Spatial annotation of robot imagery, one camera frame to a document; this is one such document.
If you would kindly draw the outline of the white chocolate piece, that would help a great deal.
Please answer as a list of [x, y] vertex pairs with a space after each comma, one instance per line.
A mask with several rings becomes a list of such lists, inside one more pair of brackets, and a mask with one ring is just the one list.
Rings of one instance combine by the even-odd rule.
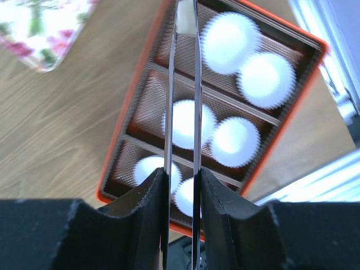
[[179, 1], [176, 10], [176, 32], [180, 35], [196, 35], [193, 0]]

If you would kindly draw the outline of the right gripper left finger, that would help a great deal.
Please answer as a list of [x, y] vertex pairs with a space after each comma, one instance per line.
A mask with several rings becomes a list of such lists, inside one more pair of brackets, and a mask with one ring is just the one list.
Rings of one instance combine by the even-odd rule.
[[52, 269], [167, 269], [169, 217], [164, 168], [98, 209], [74, 200]]

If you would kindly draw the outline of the metal tongs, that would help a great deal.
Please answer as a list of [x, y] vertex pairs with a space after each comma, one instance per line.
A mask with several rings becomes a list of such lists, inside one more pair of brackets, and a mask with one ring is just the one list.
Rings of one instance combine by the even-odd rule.
[[[179, 36], [195, 40], [195, 99], [173, 102], [174, 71]], [[175, 203], [192, 217], [191, 268], [200, 269], [200, 190], [201, 190], [201, 124], [202, 124], [202, 63], [197, 15], [197, 1], [176, 1], [173, 32], [170, 44], [169, 88], [164, 116], [164, 170], [171, 176], [172, 145], [193, 149], [193, 177], [182, 182], [175, 195]]]

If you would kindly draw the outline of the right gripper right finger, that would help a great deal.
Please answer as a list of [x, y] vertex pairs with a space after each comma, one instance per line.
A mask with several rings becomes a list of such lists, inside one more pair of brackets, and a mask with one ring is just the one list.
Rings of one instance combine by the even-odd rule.
[[202, 168], [201, 211], [208, 269], [292, 269], [271, 208], [261, 208]]

